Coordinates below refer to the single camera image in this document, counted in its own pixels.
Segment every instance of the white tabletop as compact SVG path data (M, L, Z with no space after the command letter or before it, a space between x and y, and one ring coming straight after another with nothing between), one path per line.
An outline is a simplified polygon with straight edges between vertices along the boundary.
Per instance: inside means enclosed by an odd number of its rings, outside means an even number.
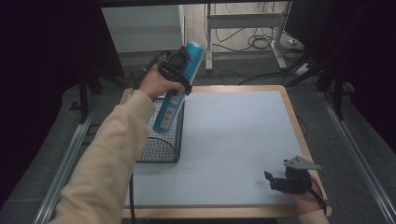
M135 207L291 203L263 174L302 156L279 91L194 92L184 113L179 162L135 166Z

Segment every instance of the beige sleeve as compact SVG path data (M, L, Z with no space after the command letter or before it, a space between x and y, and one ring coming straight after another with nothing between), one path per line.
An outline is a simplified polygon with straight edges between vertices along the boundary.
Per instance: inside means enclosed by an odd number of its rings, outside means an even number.
M149 135L155 105L134 91L105 119L61 192L51 223L120 223L134 163Z
M329 224L329 220L324 215L323 210L299 216L302 224Z

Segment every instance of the blue bottle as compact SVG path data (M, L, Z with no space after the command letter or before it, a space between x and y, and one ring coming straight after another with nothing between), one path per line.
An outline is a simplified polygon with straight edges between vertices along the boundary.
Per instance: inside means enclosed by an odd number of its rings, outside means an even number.
M186 45L187 50L192 58L188 62L186 68L182 71L184 77L192 83L195 74L198 70L198 66L204 57L205 49L198 44L189 41ZM166 93L161 105L160 111L158 112L157 118L154 121L152 129L154 132L167 135L172 130L172 126L176 120L178 112L184 103L186 94L184 92L169 91Z

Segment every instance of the black wire basket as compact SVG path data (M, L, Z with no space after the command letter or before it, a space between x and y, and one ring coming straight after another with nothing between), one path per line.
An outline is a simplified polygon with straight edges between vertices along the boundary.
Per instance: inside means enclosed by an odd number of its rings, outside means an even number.
M156 113L149 121L148 141L138 162L178 162L180 158L181 135L183 131L184 103L177 115L177 120L168 135L161 135L152 130L158 111L163 104L163 98L154 102Z

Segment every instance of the black curtain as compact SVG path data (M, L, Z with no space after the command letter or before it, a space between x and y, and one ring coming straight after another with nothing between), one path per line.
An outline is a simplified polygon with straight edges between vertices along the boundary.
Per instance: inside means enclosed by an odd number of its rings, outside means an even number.
M396 152L396 1L371 1L342 60L354 105Z
M0 203L46 138L78 75L123 76L99 6L0 2Z

